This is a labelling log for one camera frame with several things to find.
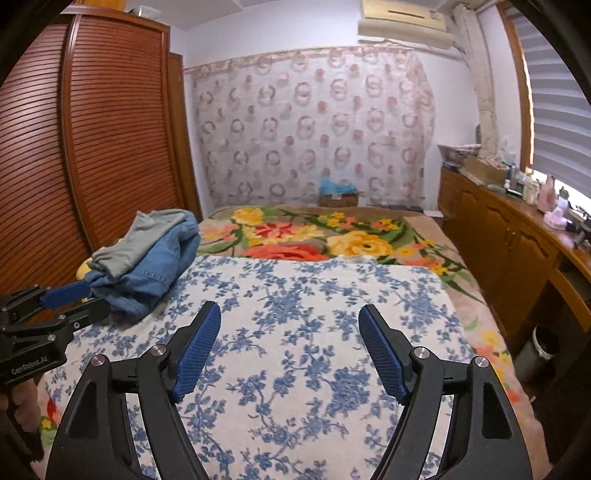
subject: human hand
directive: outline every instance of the human hand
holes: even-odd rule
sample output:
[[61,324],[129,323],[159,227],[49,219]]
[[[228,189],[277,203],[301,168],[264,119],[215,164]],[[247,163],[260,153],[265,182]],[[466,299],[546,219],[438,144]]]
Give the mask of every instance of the human hand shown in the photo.
[[[41,422],[41,409],[37,403],[37,386],[33,380],[12,389],[12,399],[17,409],[14,418],[25,432],[34,432]],[[0,410],[8,409],[8,397],[0,394]]]

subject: patterned curtain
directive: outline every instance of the patterned curtain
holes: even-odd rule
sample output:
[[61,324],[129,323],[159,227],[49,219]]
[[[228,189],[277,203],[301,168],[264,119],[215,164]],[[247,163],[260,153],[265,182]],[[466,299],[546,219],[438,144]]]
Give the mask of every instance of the patterned curtain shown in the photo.
[[202,65],[192,75],[216,207],[313,204],[323,176],[372,202],[424,199],[435,107],[412,49],[281,52]]

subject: pile of clothes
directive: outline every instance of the pile of clothes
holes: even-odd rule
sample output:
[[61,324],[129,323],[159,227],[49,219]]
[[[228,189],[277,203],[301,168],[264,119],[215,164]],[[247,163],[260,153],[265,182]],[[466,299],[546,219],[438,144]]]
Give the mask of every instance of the pile of clothes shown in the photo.
[[109,302],[116,318],[139,322],[191,265],[200,240],[191,212],[138,212],[127,234],[95,252],[78,276],[84,275],[93,298]]

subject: yellow cloth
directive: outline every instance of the yellow cloth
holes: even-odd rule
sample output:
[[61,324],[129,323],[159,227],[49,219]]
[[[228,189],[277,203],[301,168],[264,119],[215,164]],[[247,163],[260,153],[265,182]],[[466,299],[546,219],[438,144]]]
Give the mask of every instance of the yellow cloth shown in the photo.
[[[106,247],[100,247],[99,250],[104,250]],[[78,271],[76,272],[76,280],[77,281],[82,281],[84,280],[84,277],[86,276],[86,274],[91,271],[91,268],[88,266],[88,262],[92,260],[92,257],[87,258],[86,260],[84,260],[82,262],[82,265],[80,266],[80,268],[78,268]]]

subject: blue floral bedsheet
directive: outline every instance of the blue floral bedsheet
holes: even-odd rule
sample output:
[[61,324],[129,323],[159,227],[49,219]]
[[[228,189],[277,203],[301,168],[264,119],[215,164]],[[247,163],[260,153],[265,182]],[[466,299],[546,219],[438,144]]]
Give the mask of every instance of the blue floral bedsheet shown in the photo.
[[[365,304],[440,358],[473,356],[426,268],[200,255],[140,324],[78,332],[68,364],[46,375],[50,397],[64,411],[93,355],[115,361],[166,343],[206,300],[219,303],[222,329],[178,410],[215,480],[369,480],[402,407],[384,393],[359,336]],[[158,478],[137,397],[128,402],[140,464]],[[425,477],[436,473],[450,413],[444,399]]]

